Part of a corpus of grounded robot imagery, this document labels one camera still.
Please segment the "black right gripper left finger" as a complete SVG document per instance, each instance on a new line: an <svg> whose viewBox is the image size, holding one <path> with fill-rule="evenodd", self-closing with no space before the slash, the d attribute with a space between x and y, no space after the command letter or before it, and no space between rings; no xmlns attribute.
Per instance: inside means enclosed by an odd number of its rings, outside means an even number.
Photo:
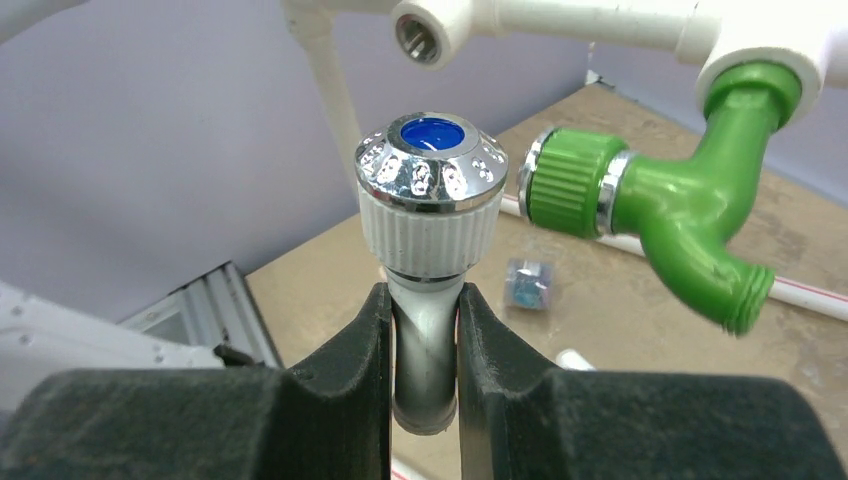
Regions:
<svg viewBox="0 0 848 480"><path fill-rule="evenodd" d="M23 401L5 479L387 479L391 298L287 368L71 370Z"/></svg>

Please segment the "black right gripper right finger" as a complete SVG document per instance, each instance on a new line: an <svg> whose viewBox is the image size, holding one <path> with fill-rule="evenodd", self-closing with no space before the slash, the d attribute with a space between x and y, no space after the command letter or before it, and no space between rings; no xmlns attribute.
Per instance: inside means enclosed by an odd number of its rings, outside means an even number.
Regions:
<svg viewBox="0 0 848 480"><path fill-rule="evenodd" d="M843 479L817 414L765 377L566 370L458 298L466 479Z"/></svg>

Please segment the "white faucet chrome knob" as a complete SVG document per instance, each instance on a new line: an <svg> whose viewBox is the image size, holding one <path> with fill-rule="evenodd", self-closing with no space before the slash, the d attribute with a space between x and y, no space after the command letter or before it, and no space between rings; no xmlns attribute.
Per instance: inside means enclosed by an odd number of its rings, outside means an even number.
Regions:
<svg viewBox="0 0 848 480"><path fill-rule="evenodd" d="M392 298L393 415L435 435L456 412L458 296L493 240L508 156L461 117L415 112L363 138L354 171L365 241Z"/></svg>

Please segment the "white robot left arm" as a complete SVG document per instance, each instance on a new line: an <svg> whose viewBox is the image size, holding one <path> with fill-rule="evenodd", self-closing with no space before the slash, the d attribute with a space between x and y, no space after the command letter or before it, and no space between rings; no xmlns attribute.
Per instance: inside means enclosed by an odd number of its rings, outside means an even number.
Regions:
<svg viewBox="0 0 848 480"><path fill-rule="evenodd" d="M1 284L1 410L71 369L221 368L208 347L142 334Z"/></svg>

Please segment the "small clear blue box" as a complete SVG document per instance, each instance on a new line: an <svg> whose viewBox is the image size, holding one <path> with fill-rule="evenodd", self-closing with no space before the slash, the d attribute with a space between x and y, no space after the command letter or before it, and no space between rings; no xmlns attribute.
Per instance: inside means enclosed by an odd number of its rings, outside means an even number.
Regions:
<svg viewBox="0 0 848 480"><path fill-rule="evenodd" d="M554 269L549 263L510 259L504 288L509 307L544 311L550 307Z"/></svg>

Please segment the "green faucet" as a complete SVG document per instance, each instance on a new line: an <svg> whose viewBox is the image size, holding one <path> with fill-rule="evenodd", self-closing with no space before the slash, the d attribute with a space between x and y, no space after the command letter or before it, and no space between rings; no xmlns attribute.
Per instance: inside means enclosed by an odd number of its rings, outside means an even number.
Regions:
<svg viewBox="0 0 848 480"><path fill-rule="evenodd" d="M518 205L530 223L576 238L634 235L661 282L725 332L747 334L775 282L728 242L755 203L770 138L802 87L787 67L743 63L711 82L693 154L655 159L613 135L555 128L529 148Z"/></svg>

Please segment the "aluminium table frame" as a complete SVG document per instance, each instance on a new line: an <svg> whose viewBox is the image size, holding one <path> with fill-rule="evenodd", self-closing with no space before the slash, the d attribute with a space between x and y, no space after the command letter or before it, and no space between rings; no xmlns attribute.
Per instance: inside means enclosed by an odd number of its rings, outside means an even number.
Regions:
<svg viewBox="0 0 848 480"><path fill-rule="evenodd" d="M228 262L118 323L163 340L206 347L227 366L283 361L245 276Z"/></svg>

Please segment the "white PVC pipe frame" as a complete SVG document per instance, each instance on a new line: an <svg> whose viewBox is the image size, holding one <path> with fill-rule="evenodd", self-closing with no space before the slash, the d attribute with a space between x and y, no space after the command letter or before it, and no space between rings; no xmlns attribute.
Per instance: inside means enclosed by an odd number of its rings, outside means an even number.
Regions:
<svg viewBox="0 0 848 480"><path fill-rule="evenodd" d="M398 50L385 7L343 15L277 1L87 1L1 48L1 284L120 326L232 262L287 369L344 329L380 280L350 187L356 137L334 143L296 42L345 66L364 132L416 111L493 127L527 120L546 73L583 78L583 45L476 40L443 73ZM548 310L504 303L510 259L549 263ZM497 318L566 370L751 376L785 349L733 340L683 307L648 267L595 242L499 218L465 279ZM430 437L402 432L396 459L463 478L458 406Z"/></svg>

